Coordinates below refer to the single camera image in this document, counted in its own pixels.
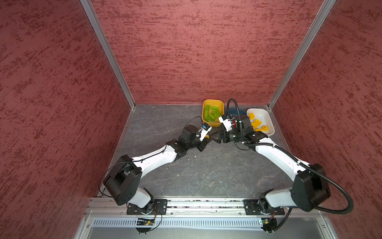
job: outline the yellow bowl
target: yellow bowl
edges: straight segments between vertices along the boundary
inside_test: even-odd
[[[221,115],[224,114],[224,103],[218,99],[207,99],[203,102],[203,111],[202,111],[202,119],[203,119],[203,122],[204,123],[207,123],[209,126],[212,126],[212,127],[219,127],[222,123],[220,122],[207,122],[204,120],[204,110],[206,108],[206,105],[210,105],[210,106],[217,106],[219,107],[219,112]]]

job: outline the metal mounting plate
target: metal mounting plate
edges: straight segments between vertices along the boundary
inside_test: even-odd
[[[254,205],[257,205],[258,201],[259,201],[258,199],[244,199],[243,200],[246,215],[262,215],[262,216],[264,216],[264,214],[262,214],[260,211],[251,210],[251,204],[253,203]],[[284,209],[282,207],[277,208],[275,210],[275,215],[285,215]]]
[[[166,214],[166,210],[167,210],[167,199],[155,199],[154,201],[154,207],[157,207],[157,210],[162,214],[162,215],[165,215]],[[147,215],[154,215],[155,211],[151,211],[149,214]],[[134,204],[130,204],[128,205],[127,207],[127,212],[126,212],[127,215],[145,215],[142,213],[142,210],[137,207],[136,205]]]

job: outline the red textured wall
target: red textured wall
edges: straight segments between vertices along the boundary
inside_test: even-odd
[[[137,103],[267,104],[322,0],[92,0]]]
[[[382,238],[381,26],[381,1],[337,0],[274,108],[292,152],[352,196],[353,212],[331,216],[340,238]]]
[[[0,11],[0,238],[72,239],[130,109],[78,0]]]

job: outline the yellow lego brick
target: yellow lego brick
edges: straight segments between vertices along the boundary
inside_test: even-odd
[[[254,113],[249,113],[249,114],[248,114],[248,117],[249,117],[249,119],[252,121],[252,120],[255,119],[255,114],[254,114]]]
[[[263,132],[268,131],[268,126],[266,125],[261,126],[261,131]]]
[[[261,121],[259,121],[258,119],[255,119],[255,121],[251,123],[251,125],[253,128],[257,128],[259,127],[259,125],[261,125]]]
[[[261,131],[261,132],[268,131],[268,126],[263,125],[263,126],[261,126],[261,128],[257,128],[257,129],[255,129],[255,131]]]

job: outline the ventilation grille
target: ventilation grille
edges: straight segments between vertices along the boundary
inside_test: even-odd
[[[163,218],[159,227],[162,228],[241,228],[248,230],[262,230],[260,218]],[[93,227],[134,228],[137,220],[127,218],[95,218]]]

